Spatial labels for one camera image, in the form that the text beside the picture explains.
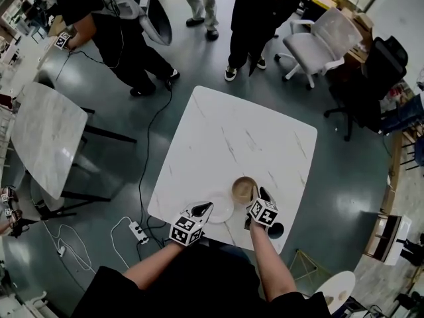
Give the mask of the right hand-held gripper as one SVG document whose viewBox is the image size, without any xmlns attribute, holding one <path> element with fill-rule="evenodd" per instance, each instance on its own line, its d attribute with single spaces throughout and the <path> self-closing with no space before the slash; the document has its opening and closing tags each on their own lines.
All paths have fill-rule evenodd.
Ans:
<svg viewBox="0 0 424 318">
<path fill-rule="evenodd" d="M 264 227 L 271 227 L 278 216 L 278 208 L 271 194 L 256 185 L 252 188 L 252 203 L 247 208 L 246 222 L 254 221 Z"/>
</svg>

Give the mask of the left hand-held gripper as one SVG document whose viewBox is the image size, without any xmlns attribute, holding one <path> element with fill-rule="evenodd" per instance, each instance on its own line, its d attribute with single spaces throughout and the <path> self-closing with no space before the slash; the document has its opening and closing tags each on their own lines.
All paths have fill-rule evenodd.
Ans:
<svg viewBox="0 0 424 318">
<path fill-rule="evenodd" d="M 198 201 L 188 204 L 174 218 L 170 226 L 169 239 L 183 246 L 189 246 L 203 235 L 214 204 L 210 201 Z"/>
</svg>

